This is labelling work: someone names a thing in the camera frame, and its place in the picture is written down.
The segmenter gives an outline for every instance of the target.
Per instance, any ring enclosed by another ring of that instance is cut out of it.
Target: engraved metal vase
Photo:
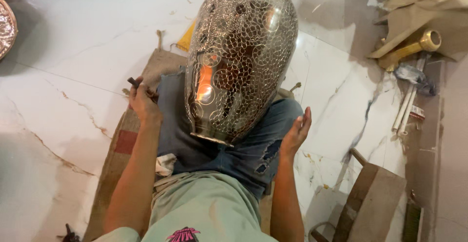
[[[298,34],[291,0],[205,0],[185,75],[191,135],[233,146],[271,105]]]

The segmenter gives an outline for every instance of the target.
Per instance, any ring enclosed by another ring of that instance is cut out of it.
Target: right hand
[[[280,158],[285,158],[289,161],[294,160],[296,152],[306,140],[312,125],[310,107],[306,108],[304,116],[299,116],[294,120],[291,129],[286,133],[279,147]]]
[[[143,77],[135,79],[140,85],[138,89],[132,86],[130,89],[130,105],[132,109],[137,113],[138,118],[142,125],[152,123],[155,125],[162,124],[162,113],[159,107],[154,103],[148,96],[148,86],[142,84]]]

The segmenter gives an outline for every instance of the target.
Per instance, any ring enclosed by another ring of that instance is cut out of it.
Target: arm
[[[294,121],[279,148],[278,174],[275,180],[270,222],[270,234],[279,242],[304,241],[304,224],[292,165],[296,152],[307,138],[311,123],[310,107],[307,107],[304,117],[299,116]]]
[[[130,91],[130,105],[140,119],[140,130],[132,156],[112,194],[104,219],[104,233],[131,227],[141,235],[147,228],[162,124],[162,114],[158,105],[149,99],[147,90],[148,87],[141,84],[138,89],[132,86]]]

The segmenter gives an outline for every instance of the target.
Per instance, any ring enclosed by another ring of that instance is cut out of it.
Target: light green shirt
[[[120,227],[96,242],[265,241],[255,197],[236,179],[217,172],[177,174],[157,181],[149,229],[142,240]]]

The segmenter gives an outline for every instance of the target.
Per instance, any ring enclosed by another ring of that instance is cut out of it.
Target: denim jeans
[[[190,136],[184,105],[184,73],[162,76],[158,105],[164,115],[158,156],[174,154],[173,174],[217,171],[237,179],[260,199],[278,170],[278,150],[294,119],[303,114],[293,99],[273,102],[266,114],[234,147]]]

